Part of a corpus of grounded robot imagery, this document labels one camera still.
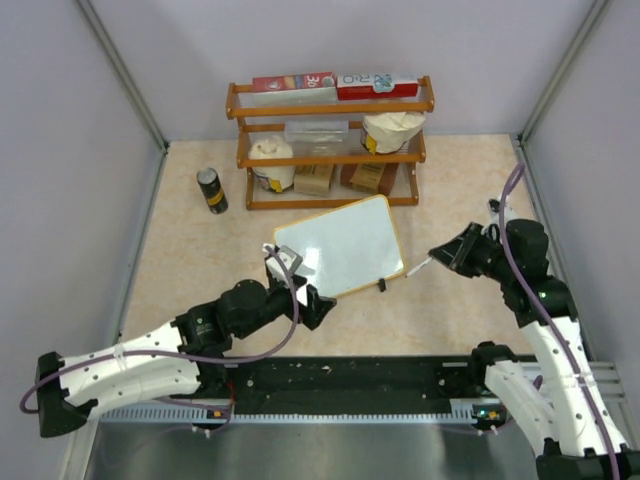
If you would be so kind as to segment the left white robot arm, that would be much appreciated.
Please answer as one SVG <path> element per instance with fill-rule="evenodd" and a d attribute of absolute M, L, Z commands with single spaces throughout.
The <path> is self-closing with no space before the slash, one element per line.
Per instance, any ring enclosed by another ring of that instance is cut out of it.
<path fill-rule="evenodd" d="M 267 286 L 242 280 L 133 340 L 77 357 L 44 354 L 36 370 L 39 434 L 66 435 L 111 410 L 161 397 L 220 398 L 231 389 L 233 363 L 224 355 L 233 340 L 282 316 L 314 330 L 336 304 L 300 276 Z"/>

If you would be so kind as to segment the yellow framed whiteboard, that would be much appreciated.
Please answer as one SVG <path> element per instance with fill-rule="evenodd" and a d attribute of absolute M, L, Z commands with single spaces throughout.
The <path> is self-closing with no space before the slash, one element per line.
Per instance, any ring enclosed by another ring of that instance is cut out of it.
<path fill-rule="evenodd" d="M 282 225 L 272 238 L 302 257 L 297 273 L 320 295 L 340 297 L 406 271 L 388 199 L 367 197 Z"/>

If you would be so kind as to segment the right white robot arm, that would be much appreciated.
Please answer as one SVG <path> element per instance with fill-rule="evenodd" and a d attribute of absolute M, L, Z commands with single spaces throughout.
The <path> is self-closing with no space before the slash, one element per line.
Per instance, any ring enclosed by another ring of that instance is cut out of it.
<path fill-rule="evenodd" d="M 496 281 L 536 357 L 540 392 L 505 345 L 473 349 L 466 380 L 476 394 L 494 394 L 524 433 L 541 479 L 636 479 L 639 453 L 609 414 L 583 348 L 567 285 L 548 272 L 549 239 L 533 220 L 497 227 L 477 223 L 430 249 L 430 257 L 461 276 Z"/>

